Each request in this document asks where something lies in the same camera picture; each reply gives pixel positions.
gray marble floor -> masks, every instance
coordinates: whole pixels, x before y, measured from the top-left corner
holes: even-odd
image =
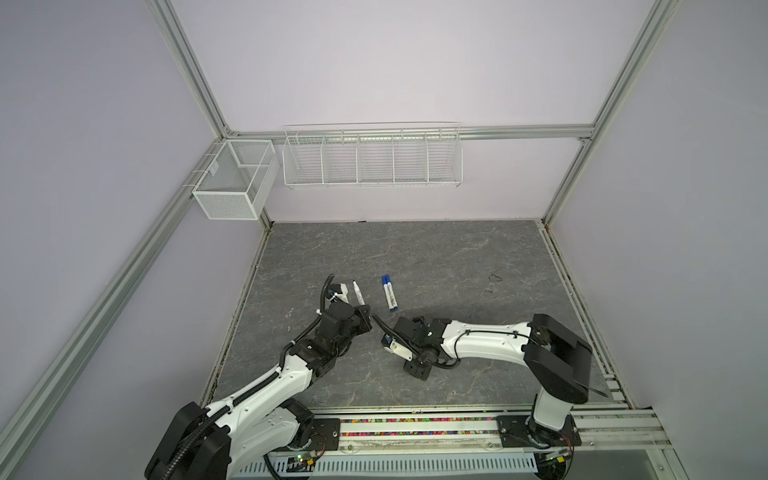
[[[314,319],[329,273],[350,287],[356,280],[366,303],[390,326],[400,315],[506,324],[547,313],[583,335],[533,221],[276,223],[217,398],[276,364],[281,347]],[[384,274],[392,278],[395,314],[386,305]],[[539,390],[526,368],[487,359],[433,369],[423,382],[402,371],[402,359],[382,349],[381,337],[375,325],[356,337],[336,367],[297,398],[310,408],[510,404],[530,403]],[[596,364],[591,384],[607,391]],[[606,401],[591,395],[591,402]]]

wire shelf rack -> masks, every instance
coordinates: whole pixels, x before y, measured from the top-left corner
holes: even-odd
[[[291,188],[458,186],[458,125],[436,128],[288,133],[283,148]]]
[[[258,220],[280,169],[269,140],[226,140],[192,194],[211,220]]]

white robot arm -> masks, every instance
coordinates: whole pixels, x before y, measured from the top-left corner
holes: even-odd
[[[191,402],[179,410],[147,465],[145,478],[224,480],[274,449],[311,450],[310,437],[317,435],[313,414],[291,397],[325,375],[352,339],[372,328],[370,307],[346,303],[342,293],[346,286],[330,285],[332,277],[323,286],[323,310],[317,310],[315,321],[283,347],[278,365],[206,408]],[[326,299],[331,300],[327,309]],[[312,462],[308,458],[297,467]]]
[[[571,408],[588,399],[591,347],[549,315],[539,313],[529,323],[514,325],[401,317],[394,329],[376,316],[373,319],[385,331],[384,347],[405,359],[403,369],[409,375],[422,380],[433,366],[453,369],[468,357],[528,367],[541,383],[541,391],[525,427],[505,428],[511,441],[520,446],[546,449],[559,445]]]

whiteboard marker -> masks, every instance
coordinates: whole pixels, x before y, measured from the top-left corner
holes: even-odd
[[[397,310],[397,300],[395,300],[395,290],[392,289],[392,279],[389,275],[386,276],[387,288],[389,288],[389,296],[392,298],[392,306]]]
[[[352,281],[352,286],[355,288],[355,295],[357,295],[357,301],[360,303],[360,305],[365,305],[366,303],[362,301],[362,292],[360,292],[360,287],[357,286],[357,282],[355,280]]]
[[[392,299],[389,298],[389,288],[386,285],[386,276],[382,277],[382,285],[384,286],[384,296],[386,297],[386,304],[389,306],[389,311],[394,312],[395,307],[392,306]]]

aluminum rail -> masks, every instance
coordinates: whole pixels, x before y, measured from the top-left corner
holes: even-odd
[[[458,132],[462,140],[505,140],[513,138],[589,138],[594,128],[589,124],[566,125],[507,125],[494,127],[461,127]],[[299,132],[302,136],[338,137],[342,134],[357,136],[392,135],[406,132],[408,134],[439,134],[439,129],[433,128],[392,128],[383,130],[307,130]],[[271,140],[274,144],[285,144],[286,132],[234,132],[229,138],[238,140]]]
[[[549,208],[547,208],[543,219],[546,225],[554,221],[554,218],[562,208],[565,199],[594,152],[594,147],[608,130],[616,112],[627,97],[632,84],[650,57],[658,38],[661,36],[661,32],[669,25],[669,21],[677,11],[681,1],[656,0],[656,3],[654,3],[650,14],[648,14],[643,24],[643,28],[640,30],[640,34],[632,45],[627,60],[624,61],[624,65],[622,65],[611,91],[598,112],[598,116],[594,121],[594,132],[591,138],[582,141],[581,148],[576,153],[576,158],[568,168],[568,172],[555,192]]]
[[[197,167],[179,187],[173,200],[152,224],[56,360],[48,367],[48,371],[0,433],[0,480],[11,478],[21,467],[45,426],[181,222],[192,204],[192,188],[220,145],[220,141],[211,144]]]
[[[170,49],[174,60],[187,81],[192,95],[197,100],[200,109],[208,120],[214,136],[221,138],[230,134],[230,128],[224,121],[224,115],[216,103],[214,93],[203,75],[203,70],[197,62],[184,29],[181,27],[176,11],[170,0],[144,0],[150,12],[154,15],[157,27]]]

